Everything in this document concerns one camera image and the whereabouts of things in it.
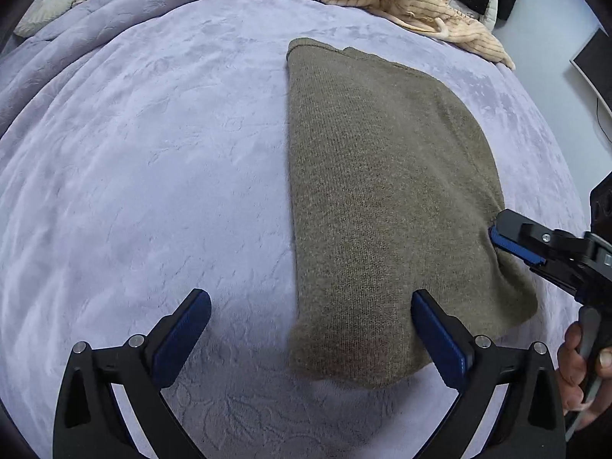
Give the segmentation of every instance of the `bed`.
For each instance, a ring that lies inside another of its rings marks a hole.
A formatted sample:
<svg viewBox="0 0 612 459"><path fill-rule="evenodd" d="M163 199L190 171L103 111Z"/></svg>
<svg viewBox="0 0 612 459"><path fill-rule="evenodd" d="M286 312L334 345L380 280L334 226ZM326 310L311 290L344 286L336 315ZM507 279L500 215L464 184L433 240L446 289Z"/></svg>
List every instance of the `bed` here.
<svg viewBox="0 0 612 459"><path fill-rule="evenodd" d="M87 1L0 61L0 399L39 457L72 345L147 333L192 288L212 318L164 397L206 457L412 457L453 402L432 365L378 391L286 369L285 54L301 36L444 82L481 125L506 206L587 229L550 128L503 65L310 0ZM544 282L538 295L501 342L556 351L576 304Z"/></svg>

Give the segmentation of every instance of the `screw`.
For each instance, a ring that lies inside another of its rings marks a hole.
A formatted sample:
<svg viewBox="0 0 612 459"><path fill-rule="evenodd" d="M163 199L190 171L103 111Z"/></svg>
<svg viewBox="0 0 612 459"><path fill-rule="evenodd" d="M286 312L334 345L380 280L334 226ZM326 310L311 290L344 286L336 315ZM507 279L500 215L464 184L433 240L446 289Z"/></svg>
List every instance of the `screw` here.
<svg viewBox="0 0 612 459"><path fill-rule="evenodd" d="M137 348L137 347L140 347L144 342L145 342L145 337L144 336L142 336L142 335L134 335L134 336L130 337L130 339L127 341L127 344L130 347Z"/></svg>
<svg viewBox="0 0 612 459"><path fill-rule="evenodd" d="M87 348L87 344L85 342L76 342L72 348L72 351L75 354L80 354Z"/></svg>
<svg viewBox="0 0 612 459"><path fill-rule="evenodd" d="M481 349L488 349L491 346L491 339L485 335L478 335L474 340Z"/></svg>
<svg viewBox="0 0 612 459"><path fill-rule="evenodd" d="M535 342L534 343L534 350L540 354L540 355L544 355L546 354L546 352L548 352L548 349L546 348L546 345L544 345L544 343L542 342Z"/></svg>

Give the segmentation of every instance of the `ribbed knit garment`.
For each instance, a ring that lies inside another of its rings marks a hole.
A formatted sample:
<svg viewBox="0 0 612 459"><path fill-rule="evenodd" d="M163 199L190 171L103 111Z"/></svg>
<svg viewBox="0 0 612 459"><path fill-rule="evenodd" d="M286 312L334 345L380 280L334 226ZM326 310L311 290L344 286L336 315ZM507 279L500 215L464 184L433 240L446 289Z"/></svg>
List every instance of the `ribbed knit garment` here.
<svg viewBox="0 0 612 459"><path fill-rule="evenodd" d="M504 208L491 150L440 81L300 38L287 54L298 318L290 366L373 388L429 362L411 322L427 288L473 334L537 308L488 238Z"/></svg>

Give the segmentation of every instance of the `pillow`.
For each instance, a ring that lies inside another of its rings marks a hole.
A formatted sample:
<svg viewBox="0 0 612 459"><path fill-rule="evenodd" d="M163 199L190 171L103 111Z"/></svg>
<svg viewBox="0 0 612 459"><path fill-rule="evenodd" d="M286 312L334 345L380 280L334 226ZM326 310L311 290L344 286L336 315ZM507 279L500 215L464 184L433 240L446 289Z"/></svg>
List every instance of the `pillow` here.
<svg viewBox="0 0 612 459"><path fill-rule="evenodd" d="M29 38L70 9L72 0L34 0L13 31Z"/></svg>

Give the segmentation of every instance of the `finger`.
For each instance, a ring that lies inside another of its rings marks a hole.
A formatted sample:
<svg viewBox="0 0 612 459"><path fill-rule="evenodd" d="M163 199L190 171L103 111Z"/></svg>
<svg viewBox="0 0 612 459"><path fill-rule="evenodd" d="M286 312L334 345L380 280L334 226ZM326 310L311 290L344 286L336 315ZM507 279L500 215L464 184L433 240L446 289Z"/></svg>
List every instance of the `finger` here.
<svg viewBox="0 0 612 459"><path fill-rule="evenodd" d="M578 429L584 428L602 415L612 405L612 379L606 380L597 392L595 400L583 414Z"/></svg>
<svg viewBox="0 0 612 459"><path fill-rule="evenodd" d="M570 327L565 332L565 346L570 349L578 348L582 339L582 328L578 321L570 324Z"/></svg>
<svg viewBox="0 0 612 459"><path fill-rule="evenodd" d="M561 376L570 385L578 386L586 374L586 362L578 355L574 349L568 348L565 344L557 351L559 361L559 371Z"/></svg>
<svg viewBox="0 0 612 459"><path fill-rule="evenodd" d="M601 378L612 378L612 348L599 352L599 359L595 364L595 370Z"/></svg>
<svg viewBox="0 0 612 459"><path fill-rule="evenodd" d="M563 414L567 414L567 411L581 411L584 409L582 405L583 393L580 387L569 384L558 370L555 371L555 375L559 384L559 391L561 392Z"/></svg>

